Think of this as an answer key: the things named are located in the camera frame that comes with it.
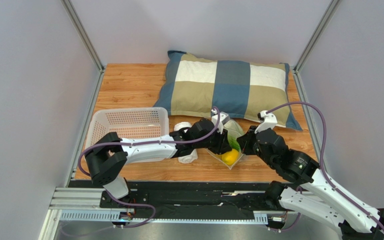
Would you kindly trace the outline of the clear zip top bag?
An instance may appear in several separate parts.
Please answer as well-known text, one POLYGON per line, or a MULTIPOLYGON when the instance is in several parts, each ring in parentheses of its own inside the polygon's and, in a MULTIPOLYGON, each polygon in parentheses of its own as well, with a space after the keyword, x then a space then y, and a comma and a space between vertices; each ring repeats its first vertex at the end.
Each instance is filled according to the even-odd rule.
POLYGON ((225 120, 223 120, 222 124, 223 128, 227 130, 227 140, 232 150, 222 155, 214 154, 210 150, 207 150, 207 152, 215 159, 218 159, 220 162, 224 163, 228 169, 231 170, 244 156, 237 138, 243 136, 245 133, 242 127, 230 117, 227 117, 225 120))

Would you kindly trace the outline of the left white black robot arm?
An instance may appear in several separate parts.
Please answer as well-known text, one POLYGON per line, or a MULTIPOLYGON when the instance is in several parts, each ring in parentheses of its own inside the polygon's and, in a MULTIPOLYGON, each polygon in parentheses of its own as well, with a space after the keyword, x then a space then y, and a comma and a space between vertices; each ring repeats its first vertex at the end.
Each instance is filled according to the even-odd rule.
POLYGON ((230 152, 228 131, 219 130, 215 123, 203 118, 192 126, 154 138, 120 138, 116 132, 109 132, 82 154, 92 184, 121 200, 130 193, 127 181, 120 176, 125 165, 185 157, 196 149, 207 149, 217 155, 230 152))

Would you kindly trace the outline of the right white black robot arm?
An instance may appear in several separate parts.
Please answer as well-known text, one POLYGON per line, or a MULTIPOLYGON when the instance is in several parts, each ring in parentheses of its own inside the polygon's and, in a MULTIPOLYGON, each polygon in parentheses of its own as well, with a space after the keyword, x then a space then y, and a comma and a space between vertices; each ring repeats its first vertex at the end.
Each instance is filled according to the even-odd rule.
POLYGON ((301 187, 321 200, 308 198, 293 188, 273 181, 265 192, 272 209, 284 208, 316 220, 343 240, 384 240, 384 208, 372 207, 341 187, 304 152, 290 149, 285 140, 268 128, 251 126, 237 138, 245 155, 256 155, 284 180, 301 187))

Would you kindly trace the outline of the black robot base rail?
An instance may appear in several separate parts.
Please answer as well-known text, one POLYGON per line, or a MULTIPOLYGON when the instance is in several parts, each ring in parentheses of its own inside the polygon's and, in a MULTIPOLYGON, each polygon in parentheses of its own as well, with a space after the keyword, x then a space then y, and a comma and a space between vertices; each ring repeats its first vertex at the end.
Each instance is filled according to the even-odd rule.
POLYGON ((58 188, 51 207, 65 221, 109 222, 117 228, 161 224, 249 224, 277 229, 297 213, 265 203, 267 182, 131 181, 120 202, 89 180, 58 188))

